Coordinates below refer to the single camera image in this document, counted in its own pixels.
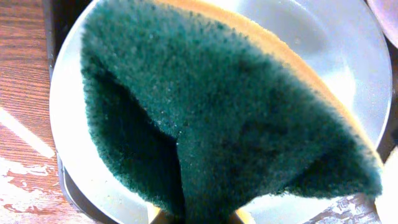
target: green sponge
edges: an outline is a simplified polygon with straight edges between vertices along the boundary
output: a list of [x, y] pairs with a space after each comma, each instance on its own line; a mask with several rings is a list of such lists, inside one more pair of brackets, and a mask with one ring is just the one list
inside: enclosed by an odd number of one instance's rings
[[196, 1], [94, 8], [81, 64], [109, 170], [185, 223], [223, 223], [264, 194], [380, 194], [378, 158], [345, 114], [236, 19], [254, 26]]

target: sponge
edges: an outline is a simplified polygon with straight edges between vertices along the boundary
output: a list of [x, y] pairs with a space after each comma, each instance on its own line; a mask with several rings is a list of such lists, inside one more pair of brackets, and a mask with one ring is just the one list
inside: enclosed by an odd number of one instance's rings
[[360, 125], [274, 34], [201, 1], [108, 0], [85, 23], [86, 113], [122, 184], [185, 223], [254, 197], [381, 193]]

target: fuzzy green fabric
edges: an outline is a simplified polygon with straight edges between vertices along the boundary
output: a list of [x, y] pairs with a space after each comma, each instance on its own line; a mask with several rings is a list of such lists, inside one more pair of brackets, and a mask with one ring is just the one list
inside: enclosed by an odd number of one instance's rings
[[362, 140], [234, 29], [151, 1], [113, 0], [96, 6], [82, 41], [100, 157], [185, 223], [222, 223], [264, 194], [380, 194]]

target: brown wood grain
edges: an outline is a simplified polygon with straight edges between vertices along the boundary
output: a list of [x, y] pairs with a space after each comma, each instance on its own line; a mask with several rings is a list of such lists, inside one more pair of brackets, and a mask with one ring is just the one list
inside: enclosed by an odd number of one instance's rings
[[[55, 150], [45, 45], [42, 2], [0, 0], [0, 108]], [[0, 223], [93, 223], [65, 200], [57, 158], [1, 123], [0, 173]]]

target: wooden table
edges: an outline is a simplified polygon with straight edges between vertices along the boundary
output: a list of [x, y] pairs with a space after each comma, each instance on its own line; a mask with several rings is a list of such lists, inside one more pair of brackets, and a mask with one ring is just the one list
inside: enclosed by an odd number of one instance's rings
[[[396, 75], [398, 54], [391, 54]], [[44, 154], [55, 152], [48, 67], [42, 2], [0, 0], [0, 223], [94, 223], [64, 199], [57, 159]], [[388, 155], [388, 147], [382, 155]], [[328, 217], [356, 220], [339, 212], [349, 200], [366, 208], [356, 217], [377, 221], [372, 203], [360, 199], [346, 199], [309, 223]]]

